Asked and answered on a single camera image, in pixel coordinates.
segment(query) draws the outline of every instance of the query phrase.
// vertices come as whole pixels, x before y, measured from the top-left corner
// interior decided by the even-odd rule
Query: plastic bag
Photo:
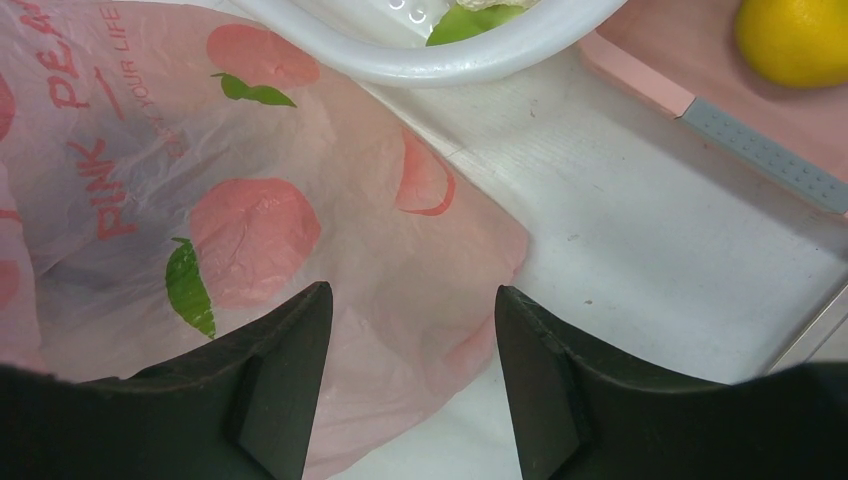
[[[355,83],[211,10],[0,5],[0,360],[126,377],[328,280],[305,478],[487,365],[526,233]]]

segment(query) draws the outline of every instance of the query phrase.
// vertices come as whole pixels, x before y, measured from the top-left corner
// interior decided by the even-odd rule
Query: peach print
[[[321,235],[306,197],[276,178],[218,184],[192,209],[189,228],[212,304],[229,309],[279,293]]]
[[[315,83],[321,71],[315,60],[274,32],[248,25],[223,25],[206,40],[216,67],[251,86],[280,90]]]
[[[12,128],[12,119],[15,118],[15,97],[12,96],[12,91],[9,85],[0,74],[0,141],[9,133]]]
[[[403,130],[403,145],[403,177],[395,207],[429,217],[445,213],[456,193],[453,172],[439,155],[407,129]]]
[[[14,210],[3,210],[0,208],[0,220],[12,220],[13,222],[23,224],[20,214]]]

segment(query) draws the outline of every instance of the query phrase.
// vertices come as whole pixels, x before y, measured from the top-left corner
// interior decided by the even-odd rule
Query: green leaf print
[[[173,238],[181,245],[168,259],[165,286],[171,307],[183,320],[209,338],[215,338],[215,316],[212,301],[200,278],[197,254],[187,238]]]
[[[253,100],[263,105],[284,105],[297,108],[297,105],[289,97],[274,87],[267,85],[251,87],[229,73],[216,73],[212,76],[221,78],[221,90],[224,91],[227,98]]]
[[[427,39],[427,46],[466,40],[503,25],[526,10],[519,6],[494,5],[472,12],[461,5],[454,5],[433,27],[433,33]]]

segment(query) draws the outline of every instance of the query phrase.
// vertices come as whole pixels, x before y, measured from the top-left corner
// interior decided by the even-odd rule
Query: white bowl
[[[322,63],[357,80],[430,88],[497,80],[565,49],[626,0],[543,0],[509,23],[423,47],[445,0],[234,0]],[[369,32],[363,36],[354,32]]]

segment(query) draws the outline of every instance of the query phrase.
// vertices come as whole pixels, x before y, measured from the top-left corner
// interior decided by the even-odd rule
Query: lemon
[[[735,37],[751,68],[778,85],[848,83],[848,0],[744,0]]]

